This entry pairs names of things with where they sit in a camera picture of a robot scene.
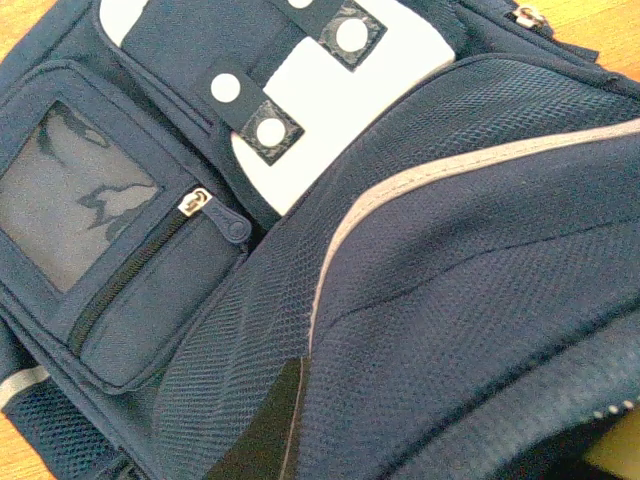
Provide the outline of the navy blue backpack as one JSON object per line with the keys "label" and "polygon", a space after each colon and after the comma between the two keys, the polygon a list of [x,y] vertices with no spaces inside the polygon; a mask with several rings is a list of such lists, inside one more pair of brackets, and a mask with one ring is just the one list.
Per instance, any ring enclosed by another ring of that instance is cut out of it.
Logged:
{"label": "navy blue backpack", "polygon": [[59,1],[1,63],[1,409],[59,479],[604,479],[639,85],[514,1]]}

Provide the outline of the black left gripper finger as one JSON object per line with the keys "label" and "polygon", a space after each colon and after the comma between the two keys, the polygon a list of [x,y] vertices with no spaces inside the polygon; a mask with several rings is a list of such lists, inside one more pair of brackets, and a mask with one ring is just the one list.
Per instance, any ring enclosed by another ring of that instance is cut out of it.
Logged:
{"label": "black left gripper finger", "polygon": [[208,479],[293,479],[310,359],[288,361],[247,430],[211,467]]}

